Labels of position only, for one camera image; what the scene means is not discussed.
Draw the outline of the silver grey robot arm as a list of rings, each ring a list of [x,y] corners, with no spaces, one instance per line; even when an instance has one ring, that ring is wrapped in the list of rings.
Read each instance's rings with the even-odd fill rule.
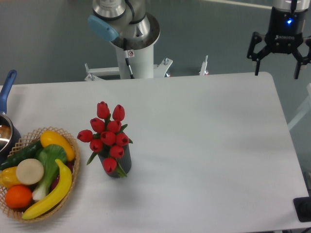
[[[310,37],[303,37],[309,0],[275,0],[266,34],[254,32],[247,58],[256,63],[258,75],[261,60],[270,53],[292,54],[296,59],[294,78],[302,66],[311,62],[311,55],[302,56],[298,48],[311,45]],[[154,44],[160,35],[158,21],[146,12],[144,0],[95,0],[89,27],[116,49],[118,67],[87,69],[92,80],[98,76],[119,74],[121,79],[166,77],[173,63],[165,58],[154,64]]]

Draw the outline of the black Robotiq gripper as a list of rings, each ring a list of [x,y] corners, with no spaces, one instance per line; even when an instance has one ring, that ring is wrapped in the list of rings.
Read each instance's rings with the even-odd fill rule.
[[[292,54],[296,59],[294,79],[298,79],[301,67],[311,62],[311,37],[303,38],[304,23],[304,11],[291,13],[272,8],[267,34],[253,32],[248,47],[246,57],[256,63],[255,76],[259,74],[260,63],[264,57],[270,53],[282,53]],[[261,42],[265,42],[265,46],[255,52],[256,45]],[[302,56],[298,51],[298,47],[303,43],[309,48],[306,56]]]

